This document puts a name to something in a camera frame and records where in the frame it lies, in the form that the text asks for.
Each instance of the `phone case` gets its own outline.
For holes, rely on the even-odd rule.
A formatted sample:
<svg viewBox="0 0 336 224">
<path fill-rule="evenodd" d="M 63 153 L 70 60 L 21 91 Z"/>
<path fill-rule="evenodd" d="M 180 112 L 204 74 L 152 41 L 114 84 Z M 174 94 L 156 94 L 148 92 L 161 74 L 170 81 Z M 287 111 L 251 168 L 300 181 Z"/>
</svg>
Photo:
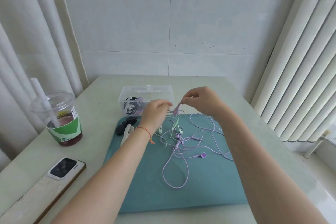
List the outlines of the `phone case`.
<svg viewBox="0 0 336 224">
<path fill-rule="evenodd" d="M 77 163 L 64 177 L 60 178 L 50 173 L 57 164 L 54 165 L 46 175 L 0 217 L 0 223 L 38 223 L 86 167 L 86 164 L 82 161 L 74 158 L 69 159 L 75 160 Z"/>
</svg>

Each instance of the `red string bracelet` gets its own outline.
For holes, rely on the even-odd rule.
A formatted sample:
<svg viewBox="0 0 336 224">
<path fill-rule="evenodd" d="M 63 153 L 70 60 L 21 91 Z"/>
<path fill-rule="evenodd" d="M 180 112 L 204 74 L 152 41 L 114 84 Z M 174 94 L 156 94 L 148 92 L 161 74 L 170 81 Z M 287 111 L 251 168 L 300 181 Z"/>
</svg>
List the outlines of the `red string bracelet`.
<svg viewBox="0 0 336 224">
<path fill-rule="evenodd" d="M 150 139 L 149 139 L 150 143 L 151 143 L 151 144 L 155 144 L 155 143 L 152 141 L 152 136 L 151 136 L 151 134 L 149 133 L 149 131 L 148 131 L 147 129 L 145 129 L 144 127 L 136 127 L 135 129 L 137 129 L 137 128 L 143 128 L 144 130 L 146 130 L 147 133 L 148 133 L 149 136 L 150 136 Z"/>
</svg>

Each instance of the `green placemat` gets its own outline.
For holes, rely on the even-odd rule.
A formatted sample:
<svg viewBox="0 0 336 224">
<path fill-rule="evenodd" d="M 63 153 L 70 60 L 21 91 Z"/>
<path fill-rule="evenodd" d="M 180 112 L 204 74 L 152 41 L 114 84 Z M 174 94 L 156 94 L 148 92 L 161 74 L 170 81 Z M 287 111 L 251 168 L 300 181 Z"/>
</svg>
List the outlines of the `green placemat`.
<svg viewBox="0 0 336 224">
<path fill-rule="evenodd" d="M 125 119 L 120 119 L 117 126 Z M 213 128 L 212 122 L 201 115 L 193 115 L 192 120 L 200 127 Z M 165 121 L 162 125 L 163 132 L 171 129 L 172 124 L 171 121 Z M 188 114 L 181 115 L 179 125 L 183 127 L 183 137 L 192 136 L 200 130 L 191 123 Z M 218 133 L 213 134 L 220 150 L 223 153 L 228 152 L 225 138 Z M 122 138 L 122 136 L 113 135 L 104 163 L 119 149 Z M 204 130 L 203 139 L 201 145 L 206 145 L 217 151 L 211 131 Z M 207 153 L 206 158 L 187 159 L 189 178 L 186 185 L 181 189 L 169 187 L 163 180 L 162 167 L 169 159 L 173 146 L 165 147 L 165 144 L 161 143 L 160 138 L 156 135 L 152 140 L 155 144 L 149 143 L 146 147 L 120 213 L 247 203 L 235 163 L 205 147 L 196 148 L 183 155 L 191 157 L 203 152 Z M 169 139 L 168 143 L 176 144 L 176 141 Z M 197 143 L 196 140 L 189 140 L 185 145 L 196 146 Z M 164 174 L 171 185 L 181 186 L 187 177 L 187 167 L 184 160 L 173 156 L 166 166 Z"/>
</svg>

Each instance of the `person's left arm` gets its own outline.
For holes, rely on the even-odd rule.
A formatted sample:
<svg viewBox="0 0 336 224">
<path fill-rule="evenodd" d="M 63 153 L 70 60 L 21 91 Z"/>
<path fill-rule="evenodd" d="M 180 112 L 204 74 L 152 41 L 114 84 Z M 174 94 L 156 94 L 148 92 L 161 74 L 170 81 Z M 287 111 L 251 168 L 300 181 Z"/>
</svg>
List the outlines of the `person's left arm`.
<svg viewBox="0 0 336 224">
<path fill-rule="evenodd" d="M 172 105 L 162 99 L 149 102 L 139 126 L 153 135 Z M 149 142 L 148 132 L 143 128 L 136 129 L 62 209 L 52 224 L 113 223 Z"/>
</svg>

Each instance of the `plastic box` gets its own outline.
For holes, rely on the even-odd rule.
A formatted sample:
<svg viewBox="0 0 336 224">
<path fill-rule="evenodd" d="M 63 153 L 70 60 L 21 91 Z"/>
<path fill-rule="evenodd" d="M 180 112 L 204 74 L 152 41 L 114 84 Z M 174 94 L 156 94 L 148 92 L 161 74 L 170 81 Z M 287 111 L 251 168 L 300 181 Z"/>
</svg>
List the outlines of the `plastic box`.
<svg viewBox="0 0 336 224">
<path fill-rule="evenodd" d="M 171 85 L 125 86 L 118 101 L 125 116 L 140 116 L 147 103 L 155 99 L 173 102 L 174 94 Z"/>
</svg>

